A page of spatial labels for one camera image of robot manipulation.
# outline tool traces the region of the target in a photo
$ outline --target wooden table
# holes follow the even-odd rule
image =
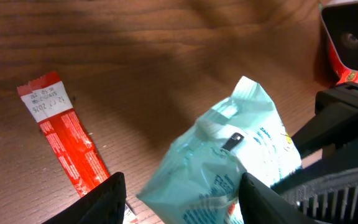
[[[242,75],[290,134],[325,79],[318,3],[302,0],[0,0],[0,223],[40,223],[79,199],[16,87],[60,74],[110,173],[136,197],[170,143]]]

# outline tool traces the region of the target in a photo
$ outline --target white label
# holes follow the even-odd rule
[[[43,121],[73,107],[67,96],[63,82],[34,90],[21,97],[36,122]]]

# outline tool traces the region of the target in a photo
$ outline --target light blue packet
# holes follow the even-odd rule
[[[223,149],[234,133],[243,140]],[[272,99],[242,77],[229,98],[171,145],[137,197],[165,223],[243,223],[237,202],[241,175],[250,172],[271,186],[300,166]]]

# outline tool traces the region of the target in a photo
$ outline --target red snack wrapper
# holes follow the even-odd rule
[[[19,86],[17,92],[38,122],[80,197],[109,177],[57,72]],[[136,216],[126,205],[124,223],[137,222]]]
[[[337,85],[345,82],[358,83],[358,71],[348,69],[342,64],[331,41],[328,43],[328,56],[331,66],[340,78]]]

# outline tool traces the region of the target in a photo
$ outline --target wood grain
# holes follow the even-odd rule
[[[325,79],[318,3],[301,0],[0,0],[0,223],[40,223],[79,196],[16,87],[51,70],[109,171],[136,193],[170,143],[242,75],[293,134]]]

